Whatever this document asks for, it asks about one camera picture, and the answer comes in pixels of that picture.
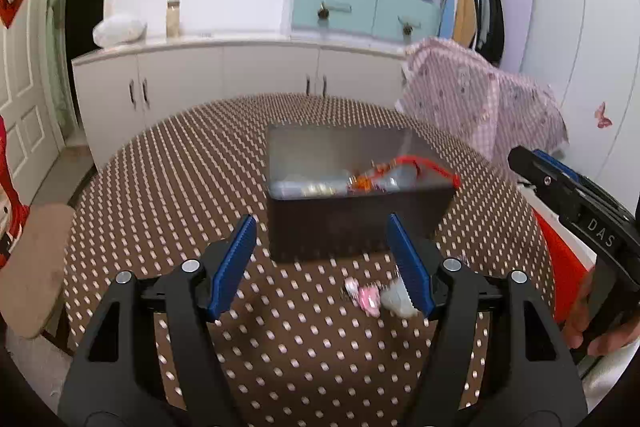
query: open box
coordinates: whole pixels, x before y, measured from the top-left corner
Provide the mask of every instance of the open box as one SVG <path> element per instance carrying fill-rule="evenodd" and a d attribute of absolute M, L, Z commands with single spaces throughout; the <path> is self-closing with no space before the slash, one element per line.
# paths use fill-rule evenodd
<path fill-rule="evenodd" d="M 427 170 L 393 190 L 349 192 L 348 179 L 371 163 L 416 155 L 447 165 L 412 130 L 373 127 L 270 126 L 267 214 L 274 261 L 322 259 L 386 250 L 386 220 L 431 237 L 455 194 L 450 179 Z"/>

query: brown tablecloth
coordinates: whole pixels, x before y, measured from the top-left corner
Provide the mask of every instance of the brown tablecloth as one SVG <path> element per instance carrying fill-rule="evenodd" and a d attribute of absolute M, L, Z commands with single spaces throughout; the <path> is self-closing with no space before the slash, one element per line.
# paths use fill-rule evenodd
<path fill-rule="evenodd" d="M 340 299 L 347 276 L 388 282 L 393 257 L 275 264 L 264 192 L 270 123 L 413 128 L 461 175 L 462 188 L 435 233 L 445 256 L 501 277 L 525 271 L 550 305 L 546 244 L 514 185 L 461 141 L 404 115 L 339 98 L 265 95 L 195 107 L 125 146 L 82 194 L 65 259 L 66 308 L 79 343 L 110 280 L 170 272 L 229 235 L 243 213 L 258 220 L 258 246 L 230 312 L 210 325 L 232 394 L 249 425 L 394 426 L 428 357 L 434 324 L 387 311 L 367 317 Z M 158 359 L 168 400 L 184 407 L 166 318 Z M 474 403 L 488 317 L 479 314 L 461 407 Z"/>

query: glass jar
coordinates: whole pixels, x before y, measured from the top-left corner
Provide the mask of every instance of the glass jar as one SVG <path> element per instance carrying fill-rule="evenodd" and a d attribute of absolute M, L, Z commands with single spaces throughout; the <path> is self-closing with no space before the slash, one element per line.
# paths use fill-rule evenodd
<path fill-rule="evenodd" d="M 168 39 L 180 36 L 180 0 L 166 3 L 166 36 Z"/>

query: chair seat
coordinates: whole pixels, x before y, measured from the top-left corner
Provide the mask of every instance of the chair seat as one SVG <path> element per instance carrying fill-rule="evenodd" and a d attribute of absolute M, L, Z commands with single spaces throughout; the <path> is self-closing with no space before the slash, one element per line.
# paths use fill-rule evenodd
<path fill-rule="evenodd" d="M 66 204 L 32 208 L 18 244 L 0 270 L 0 313 L 21 337 L 37 337 L 56 305 L 74 213 Z"/>

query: finger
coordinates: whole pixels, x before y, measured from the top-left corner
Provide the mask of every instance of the finger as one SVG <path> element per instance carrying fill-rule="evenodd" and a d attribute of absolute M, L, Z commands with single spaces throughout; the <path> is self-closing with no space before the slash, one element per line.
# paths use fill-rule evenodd
<path fill-rule="evenodd" d="M 589 307 L 584 300 L 574 303 L 574 308 L 567 318 L 562 336 L 570 349 L 577 349 L 582 345 L 582 332 L 589 326 Z"/>
<path fill-rule="evenodd" d="M 578 295 L 576 296 L 577 300 L 586 299 L 587 296 L 591 293 L 591 286 L 593 285 L 593 273 L 595 272 L 595 270 L 596 267 L 594 265 L 582 278 L 582 281 L 580 282 L 580 288 L 578 288 Z"/>
<path fill-rule="evenodd" d="M 640 315 L 636 315 L 632 320 L 615 330 L 599 336 L 589 344 L 587 353 L 592 357 L 602 357 L 626 346 L 638 337 L 640 337 Z"/>
<path fill-rule="evenodd" d="M 562 337 L 570 349 L 577 349 L 582 345 L 582 332 L 589 326 L 589 307 L 587 297 L 593 284 L 594 267 L 583 277 L 580 282 L 577 296 L 571 307 L 569 316 L 562 328 Z"/>

